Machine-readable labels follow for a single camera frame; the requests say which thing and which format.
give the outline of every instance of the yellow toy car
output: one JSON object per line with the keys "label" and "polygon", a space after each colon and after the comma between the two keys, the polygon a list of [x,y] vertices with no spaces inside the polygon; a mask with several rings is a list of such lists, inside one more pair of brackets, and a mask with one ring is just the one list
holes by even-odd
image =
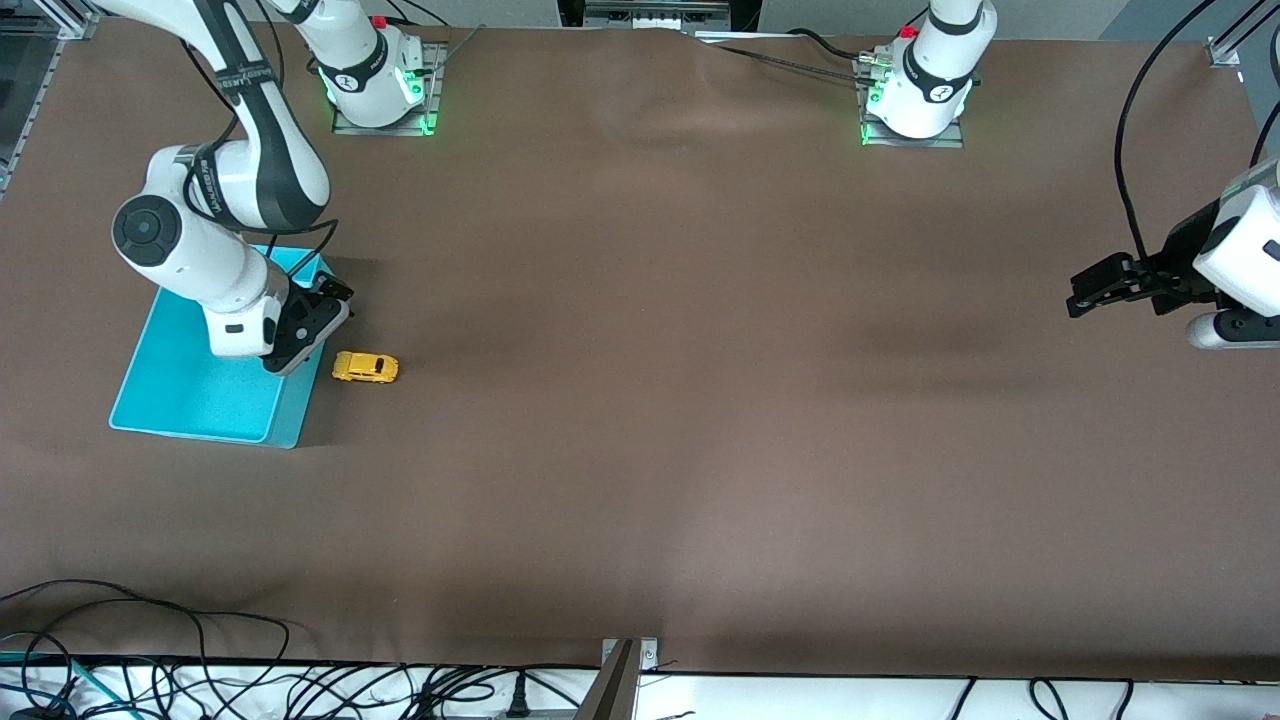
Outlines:
{"label": "yellow toy car", "polygon": [[389,383],[397,374],[399,374],[399,361],[390,355],[343,350],[333,359],[333,377],[339,380]]}

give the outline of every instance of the green led light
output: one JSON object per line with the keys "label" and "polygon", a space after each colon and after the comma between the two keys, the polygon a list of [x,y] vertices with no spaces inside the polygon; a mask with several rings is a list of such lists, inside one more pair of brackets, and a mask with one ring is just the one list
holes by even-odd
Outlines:
{"label": "green led light", "polygon": [[417,82],[417,78],[413,77],[413,73],[401,70],[396,73],[396,82],[401,83],[401,91],[404,94],[404,100],[416,104],[422,99],[422,86]]}
{"label": "green led light", "polygon": [[426,113],[417,119],[417,127],[422,131],[422,135],[431,136],[435,135],[435,122],[439,113]]}
{"label": "green led light", "polygon": [[333,87],[329,86],[329,78],[320,76],[320,83],[324,85],[324,96],[329,99],[330,105],[337,105],[338,101],[333,99]]}

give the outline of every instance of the metal bracket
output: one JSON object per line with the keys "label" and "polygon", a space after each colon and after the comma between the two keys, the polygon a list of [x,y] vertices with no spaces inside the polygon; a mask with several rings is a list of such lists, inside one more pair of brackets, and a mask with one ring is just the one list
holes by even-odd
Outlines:
{"label": "metal bracket", "polygon": [[88,40],[97,28],[97,8],[84,0],[32,0],[58,23],[58,40]]}
{"label": "metal bracket", "polygon": [[1224,53],[1222,50],[1213,47],[1213,37],[1210,36],[1204,41],[1204,51],[1208,53],[1208,61],[1215,68],[1234,68],[1240,64],[1240,54],[1235,50],[1230,53]]}
{"label": "metal bracket", "polygon": [[[645,661],[643,644],[646,641],[627,638],[604,642],[609,648],[604,665],[586,691],[573,720],[632,720],[635,716],[640,664]],[[654,650],[653,660],[657,659],[658,651]]]}
{"label": "metal bracket", "polygon": [[422,101],[412,108],[399,122],[381,128],[366,128],[347,119],[333,105],[334,135],[389,135],[399,137],[419,137],[435,135],[435,123],[440,114],[440,92],[444,88],[444,61],[449,56],[447,42],[422,42],[422,77],[407,78],[411,92],[421,94]]}
{"label": "metal bracket", "polygon": [[36,124],[36,113],[40,111],[41,102],[45,101],[45,92],[49,91],[49,83],[54,82],[54,70],[58,69],[58,61],[63,59],[63,49],[65,46],[65,41],[58,42],[54,55],[49,59],[49,67],[45,69],[45,76],[40,81],[40,90],[36,92],[36,99],[31,102],[31,111],[27,113],[27,119],[23,120],[22,124],[22,132],[14,142],[13,156],[9,158],[8,164],[0,163],[0,200],[4,199],[4,192],[9,187],[9,181],[13,178],[13,173],[18,169],[18,158],[22,155],[23,146],[27,145],[27,137],[31,136],[32,126]]}
{"label": "metal bracket", "polygon": [[[613,647],[618,644],[617,638],[608,638],[604,641],[604,647],[600,653],[600,662],[608,662],[609,653],[613,652]],[[640,638],[640,669],[653,670],[658,666],[658,638]]]}

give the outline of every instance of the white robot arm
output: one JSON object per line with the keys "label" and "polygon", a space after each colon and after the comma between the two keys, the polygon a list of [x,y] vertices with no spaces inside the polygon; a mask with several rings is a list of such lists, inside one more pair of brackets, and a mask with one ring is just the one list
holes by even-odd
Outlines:
{"label": "white robot arm", "polygon": [[404,81],[422,67],[422,41],[375,28],[360,0],[268,0],[293,23],[320,64],[320,77],[352,123],[380,128],[422,102]]}
{"label": "white robot arm", "polygon": [[1068,313],[1151,299],[1157,315],[1189,304],[1216,313],[1187,327],[1204,350],[1280,347],[1280,159],[1234,179],[1179,223],[1146,263],[1116,252],[1071,278]]}
{"label": "white robot arm", "polygon": [[247,135],[157,151],[142,192],[116,211],[116,250],[146,278],[204,307],[214,355],[260,356],[269,372],[288,374],[349,316],[351,290],[329,275],[300,287],[238,231],[314,227],[329,201],[320,158],[233,0],[99,4],[196,47]]}
{"label": "white robot arm", "polygon": [[890,46],[888,77],[867,111],[905,137],[940,135],[964,111],[973,70],[995,35],[989,0],[932,0],[919,35]]}

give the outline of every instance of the black cable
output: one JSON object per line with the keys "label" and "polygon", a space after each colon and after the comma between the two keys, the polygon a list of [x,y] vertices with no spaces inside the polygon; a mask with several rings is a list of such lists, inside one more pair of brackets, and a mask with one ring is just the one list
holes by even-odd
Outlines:
{"label": "black cable", "polygon": [[803,63],[795,63],[795,61],[791,61],[791,60],[783,60],[782,58],[774,58],[772,55],[762,55],[759,53],[753,53],[750,50],[741,50],[739,47],[728,47],[726,45],[719,45],[719,44],[717,44],[716,47],[719,47],[721,50],[724,50],[727,53],[733,53],[735,55],[742,55],[742,56],[746,56],[746,58],[754,58],[756,60],[762,60],[762,61],[771,63],[771,64],[774,64],[774,65],[781,65],[783,68],[791,68],[791,69],[805,72],[805,73],[813,73],[813,74],[817,74],[817,76],[826,76],[826,77],[831,77],[831,78],[836,78],[836,79],[842,79],[845,82],[851,82],[851,83],[858,83],[858,85],[873,85],[874,83],[874,81],[872,81],[870,78],[860,78],[860,77],[856,77],[856,76],[850,76],[850,74],[845,74],[845,73],[837,73],[835,70],[828,70],[826,68],[815,68],[813,65],[805,65]]}
{"label": "black cable", "polygon": [[1261,20],[1253,23],[1253,27],[1251,27],[1249,29],[1244,31],[1244,35],[1242,35],[1240,37],[1235,38],[1235,41],[1231,42],[1231,45],[1229,45],[1228,49],[1224,50],[1222,53],[1225,53],[1226,55],[1230,55],[1236,47],[1240,46],[1242,42],[1244,42],[1245,40],[1248,40],[1251,35],[1253,35],[1254,32],[1257,32],[1258,28],[1262,27],[1262,23],[1270,20],[1271,15],[1275,15],[1277,12],[1280,12],[1280,5],[1276,5],[1275,8],[1271,8],[1270,10],[1267,10],[1266,14],[1262,15]]}
{"label": "black cable", "polygon": [[[1048,692],[1053,696],[1053,702],[1057,703],[1057,711],[1060,715],[1053,715],[1047,707],[1041,705],[1039,697],[1036,696],[1036,688],[1041,684],[1047,687]],[[1032,682],[1027,684],[1027,693],[1032,696],[1032,705],[1036,706],[1036,710],[1039,710],[1041,715],[1043,715],[1047,720],[1070,720],[1066,716],[1066,705],[1062,703],[1062,696],[1057,694],[1057,688],[1053,687],[1052,682],[1046,678],[1032,678]]]}
{"label": "black cable", "polygon": [[1111,716],[1111,720],[1124,720],[1124,711],[1129,710],[1130,700],[1133,700],[1133,680],[1125,680],[1124,696],[1120,698],[1120,706],[1116,707],[1116,714]]}
{"label": "black cable", "polygon": [[67,700],[67,698],[64,698],[64,697],[55,696],[54,693],[46,693],[44,691],[33,691],[33,689],[29,689],[29,688],[22,688],[19,685],[10,685],[9,683],[0,683],[0,691],[9,691],[9,692],[14,692],[14,693],[22,693],[22,694],[27,696],[28,700],[31,700],[32,696],[46,698],[46,700],[49,700],[50,705],[59,705],[63,708],[65,708],[67,712],[72,716],[72,720],[77,720],[78,719],[78,715],[76,714],[76,707],[72,706],[70,701]]}
{"label": "black cable", "polygon": [[[41,641],[45,641],[58,648],[58,652],[63,656],[63,660],[67,662],[67,679],[63,680],[63,687],[58,691],[58,697],[65,700],[65,696],[70,694],[70,688],[74,684],[74,674],[72,670],[72,653],[67,650],[67,646],[64,646],[58,638],[55,638],[54,635],[49,634],[45,630],[18,630],[0,638],[0,643],[27,635],[31,635],[31,642],[27,643],[27,650],[23,651],[22,653],[22,664],[19,669],[22,692],[27,696],[27,701],[31,702],[32,706],[47,711],[50,710],[51,706],[40,705],[40,702],[36,701],[37,693],[36,691],[31,689],[31,683],[27,680],[27,669],[28,665],[31,664],[31,656],[36,651],[36,647],[40,646]],[[38,697],[44,697],[45,694],[47,693],[38,693]]]}
{"label": "black cable", "polygon": [[396,0],[387,0],[387,4],[392,6],[392,10],[396,10],[396,13],[399,14],[399,17],[401,17],[402,20],[408,22],[408,15],[406,15],[404,10],[401,9],[401,6],[396,4]]}
{"label": "black cable", "polygon": [[1280,102],[1276,102],[1271,108],[1271,113],[1267,114],[1267,119],[1262,123],[1262,129],[1258,131],[1258,140],[1253,143],[1253,154],[1249,155],[1249,167],[1258,164],[1258,159],[1262,158],[1262,149],[1267,145],[1267,136],[1271,135],[1271,126],[1276,122],[1276,115],[1280,115]]}
{"label": "black cable", "polygon": [[1234,32],[1234,31],[1235,31],[1235,28],[1240,27],[1240,26],[1242,26],[1242,24],[1244,23],[1244,20],[1249,19],[1249,15],[1252,15],[1253,13],[1257,13],[1257,12],[1258,12],[1258,8],[1261,8],[1261,6],[1262,6],[1262,4],[1263,4],[1263,3],[1266,3],[1266,1],[1267,1],[1267,0],[1258,0],[1257,3],[1254,3],[1254,4],[1253,4],[1253,5],[1252,5],[1252,6],[1249,8],[1249,9],[1248,9],[1248,12],[1245,12],[1245,13],[1244,13],[1243,15],[1240,15],[1239,18],[1235,18],[1235,22],[1234,22],[1234,23],[1231,23],[1231,26],[1230,26],[1230,27],[1228,27],[1228,28],[1226,28],[1226,31],[1224,31],[1224,32],[1222,32],[1222,35],[1220,35],[1220,36],[1217,36],[1217,37],[1215,37],[1215,38],[1213,38],[1213,47],[1217,47],[1219,45],[1221,45],[1221,44],[1222,44],[1222,41],[1224,41],[1224,40],[1226,40],[1228,37],[1230,37],[1230,36],[1231,36],[1231,32]]}
{"label": "black cable", "polygon": [[262,19],[266,20],[266,27],[271,31],[271,41],[275,44],[275,77],[279,81],[280,92],[284,92],[284,49],[280,47],[280,36],[275,32],[275,22],[271,20],[271,14],[266,12],[266,5],[262,0],[253,0],[257,4],[257,9],[262,13]]}
{"label": "black cable", "polygon": [[212,94],[218,97],[218,101],[221,102],[228,111],[234,111],[232,110],[230,101],[228,101],[227,96],[224,96],[223,92],[218,90],[218,86],[214,85],[214,81],[209,77],[209,73],[205,72],[205,67],[201,65],[200,60],[196,59],[196,53],[192,49],[192,46],[186,40],[180,38],[178,40],[178,44],[182,45],[182,51],[187,54],[187,58],[191,60],[192,67],[196,68],[196,72],[200,73],[200,79],[205,81],[205,85],[207,85],[209,90],[211,90]]}
{"label": "black cable", "polygon": [[858,53],[850,53],[849,50],[841,50],[840,47],[836,47],[835,45],[827,42],[826,37],[818,35],[817,32],[814,32],[814,31],[812,31],[812,29],[809,29],[806,27],[795,27],[795,28],[791,28],[791,29],[787,31],[787,35],[803,35],[805,37],[813,38],[814,42],[817,42],[818,45],[822,45],[823,50],[826,50],[827,53],[831,53],[832,55],[835,55],[837,58],[844,58],[846,60],[856,60],[858,59]]}
{"label": "black cable", "polygon": [[419,10],[422,10],[422,12],[424,12],[424,13],[426,13],[428,15],[431,15],[433,18],[435,18],[435,22],[440,23],[440,24],[442,24],[442,26],[444,26],[444,27],[453,27],[453,26],[451,26],[449,23],[444,22],[444,18],[442,18],[440,15],[436,15],[436,14],[435,14],[435,13],[433,13],[431,10],[428,10],[426,8],[424,8],[424,6],[419,5],[419,4],[417,4],[417,3],[415,3],[413,0],[399,0],[399,1],[401,1],[401,3],[404,3],[404,4],[407,4],[407,5],[410,6],[410,8],[417,8]]}
{"label": "black cable", "polygon": [[201,662],[201,667],[202,667],[204,674],[205,674],[205,679],[207,679],[210,682],[210,692],[212,692],[214,696],[223,703],[223,707],[219,708],[216,712],[214,712],[214,715],[210,717],[210,720],[216,720],[218,716],[221,715],[224,711],[230,711],[230,714],[236,715],[237,717],[239,717],[239,720],[248,720],[248,717],[246,717],[239,711],[237,711],[234,707],[232,707],[232,703],[234,703],[236,700],[238,700],[239,697],[242,697],[244,694],[244,692],[247,692],[248,688],[246,688],[244,691],[241,691],[236,696],[232,696],[230,700],[225,698],[220,692],[218,692],[218,688],[214,684],[212,674],[209,670],[209,657],[207,657],[207,653],[206,653],[206,642],[205,642],[205,626],[204,626],[204,623],[201,623],[201,620],[200,620],[201,616],[204,616],[204,618],[241,618],[241,619],[248,619],[248,620],[255,620],[255,621],[260,621],[260,623],[266,623],[266,624],[274,625],[274,626],[279,628],[284,633],[283,642],[280,643],[280,650],[276,652],[275,659],[268,665],[266,670],[262,671],[262,675],[260,676],[260,679],[265,679],[266,675],[270,674],[275,669],[275,665],[280,661],[280,659],[284,657],[284,652],[288,650],[288,646],[289,646],[289,635],[291,635],[289,626],[285,623],[283,623],[280,620],[276,620],[275,618],[268,618],[265,615],[257,615],[257,614],[252,614],[252,612],[238,612],[238,611],[196,611],[196,610],[189,610],[189,609],[187,609],[187,607],[184,607],[182,605],[178,605],[175,602],[170,602],[170,601],[166,601],[166,600],[159,600],[159,598],[148,597],[148,596],[145,596],[145,594],[142,594],[142,593],[140,593],[140,592],[137,592],[134,589],[131,589],[131,588],[128,588],[125,585],[122,585],[119,583],[109,583],[109,582],[105,582],[105,580],[91,580],[91,579],[81,579],[81,578],[61,578],[61,579],[56,579],[56,580],[46,580],[44,583],[37,583],[35,585],[23,588],[20,591],[15,591],[15,592],[12,592],[9,594],[5,594],[5,596],[0,597],[0,603],[10,601],[10,600],[14,600],[14,598],[24,596],[24,594],[36,593],[36,592],[40,592],[42,589],[46,589],[46,588],[50,588],[50,587],[55,587],[55,585],[63,585],[63,584],[91,585],[91,587],[108,588],[108,589],[111,589],[111,591],[114,591],[114,592],[116,592],[119,594],[125,596],[125,598],[100,600],[100,601],[93,601],[93,602],[88,602],[88,603],[81,605],[81,606],[78,606],[76,609],[72,609],[72,610],[69,610],[67,612],[63,612],[56,619],[54,619],[51,623],[49,623],[45,626],[45,629],[42,630],[45,633],[52,630],[52,628],[56,624],[67,620],[68,618],[70,618],[70,616],[73,616],[73,615],[76,615],[78,612],[82,612],[83,610],[87,610],[87,609],[95,607],[95,606],[108,605],[110,602],[142,602],[142,603],[146,603],[146,605],[152,605],[152,606],[156,606],[156,607],[165,609],[165,610],[172,610],[172,611],[175,611],[175,612],[179,612],[179,614],[187,616],[187,619],[191,620],[192,624],[196,626],[196,635],[197,635],[197,639],[198,639],[198,648],[200,648],[200,662]]}
{"label": "black cable", "polygon": [[315,249],[311,252],[307,252],[306,255],[303,255],[301,260],[298,260],[292,268],[289,268],[289,272],[287,274],[291,278],[293,275],[296,275],[298,273],[298,270],[301,270],[302,268],[305,268],[307,265],[307,263],[310,263],[311,260],[314,260],[316,258],[316,255],[320,255],[320,252],[325,249],[325,246],[329,245],[329,241],[333,240],[333,233],[335,233],[338,231],[338,219],[334,218],[332,220],[326,220],[326,222],[320,223],[317,225],[312,225],[312,227],[307,228],[307,231],[303,231],[303,232],[317,231],[317,229],[321,229],[321,228],[329,228],[329,232],[324,233],[324,238],[315,246]]}
{"label": "black cable", "polygon": [[547,680],[543,680],[541,678],[539,678],[538,675],[534,675],[532,673],[525,671],[525,676],[529,678],[530,682],[536,683],[536,684],[547,688],[548,691],[550,691],[554,694],[558,694],[561,698],[564,700],[564,702],[572,705],[573,707],[580,707],[582,705],[580,701],[573,700],[573,696],[571,696],[567,692],[564,692],[564,691],[562,691],[562,689],[552,685],[550,683],[548,683]]}
{"label": "black cable", "polygon": [[947,720],[960,720],[960,712],[964,710],[964,701],[969,700],[969,693],[973,692],[973,687],[977,684],[978,678],[969,678],[964,689],[960,691],[960,698],[956,700],[956,706],[951,708],[951,715],[947,716]]}
{"label": "black cable", "polygon": [[[1120,109],[1120,119],[1116,122],[1116,141],[1115,152],[1112,156],[1112,164],[1115,167],[1116,176],[1116,190],[1120,192],[1120,202],[1124,205],[1125,219],[1129,222],[1129,232],[1133,233],[1133,245],[1138,251],[1138,259],[1142,261],[1143,266],[1151,269],[1149,256],[1147,255],[1147,243],[1142,240],[1142,229],[1138,227],[1138,211],[1134,209],[1133,199],[1129,197],[1129,186],[1124,177],[1124,133],[1125,126],[1129,123],[1129,110],[1133,109],[1133,101],[1138,96],[1138,88],[1142,87],[1142,81],[1147,78],[1147,73],[1151,72],[1151,67],[1156,64],[1156,59],[1160,54],[1165,51],[1165,47],[1178,37],[1178,33],[1183,31],[1184,27],[1190,24],[1201,13],[1203,13],[1210,5],[1217,3],[1217,0],[1202,0],[1199,5],[1196,5],[1190,13],[1187,13],[1181,20],[1156,45],[1147,56],[1147,60],[1142,64],[1138,74],[1133,79],[1133,85],[1129,87],[1129,95],[1125,97],[1124,106]],[[1181,300],[1184,302],[1190,302],[1192,297],[1176,290],[1169,281],[1164,278],[1157,272],[1151,272],[1152,281],[1162,290],[1165,293]]]}
{"label": "black cable", "polygon": [[[124,589],[120,589],[118,592],[131,592],[132,593],[133,591],[127,591],[127,588],[124,588]],[[266,675],[274,669],[275,662],[279,662],[279,660],[284,656],[285,648],[288,648],[289,629],[288,629],[288,625],[285,625],[284,623],[282,623],[279,620],[275,620],[275,619],[271,619],[271,618],[265,618],[265,616],[261,616],[261,615],[252,615],[252,614],[243,614],[243,612],[193,611],[193,610],[188,610],[188,609],[186,609],[186,607],[183,607],[180,605],[173,603],[173,602],[159,601],[159,600],[155,600],[155,598],[147,598],[145,596],[138,596],[138,594],[134,594],[134,597],[108,598],[108,600],[97,600],[97,601],[93,601],[93,602],[86,602],[86,603],[79,605],[77,607],[73,607],[72,610],[68,610],[67,612],[63,612],[61,615],[59,615],[58,618],[55,618],[54,620],[51,620],[50,623],[47,623],[45,625],[45,628],[44,628],[42,632],[47,633],[54,626],[56,626],[58,624],[65,621],[70,616],[77,615],[79,612],[83,612],[84,610],[88,610],[91,607],[96,607],[96,606],[101,606],[101,605],[110,605],[110,603],[116,603],[116,602],[143,602],[143,603],[147,603],[147,605],[152,605],[152,606],[157,606],[157,607],[164,607],[164,609],[168,609],[168,610],[175,610],[175,611],[182,612],[183,615],[186,615],[187,619],[189,619],[196,625],[196,633],[197,633],[197,637],[200,639],[201,667],[204,669],[205,678],[210,683],[210,692],[212,692],[214,697],[216,697],[223,703],[223,707],[219,708],[216,712],[214,712],[212,720],[216,720],[216,717],[219,715],[221,715],[227,710],[230,710],[232,714],[236,715],[237,717],[241,717],[242,720],[246,720],[244,716],[241,715],[238,711],[236,711],[232,706],[236,703],[237,700],[241,698],[241,696],[244,694],[244,692],[247,692],[247,689],[246,691],[241,691],[239,693],[232,696],[230,700],[225,698],[221,693],[218,692],[218,688],[214,684],[214,678],[212,678],[212,675],[209,671],[209,662],[207,662],[207,656],[206,656],[206,650],[205,650],[205,628],[204,628],[204,623],[200,621],[200,616],[209,616],[209,618],[214,618],[214,616],[248,618],[248,619],[253,619],[253,620],[261,620],[261,621],[271,623],[271,624],[279,626],[282,630],[284,630],[284,642],[280,646],[280,651],[276,653],[275,660],[268,666],[268,669],[262,671],[262,675],[260,676],[260,679],[266,678]],[[189,693],[188,693],[188,697],[192,697],[192,700],[195,700],[195,696],[189,696]],[[198,700],[196,700],[196,705],[198,705],[202,710],[206,710],[205,706],[204,706],[204,703],[200,702]]]}

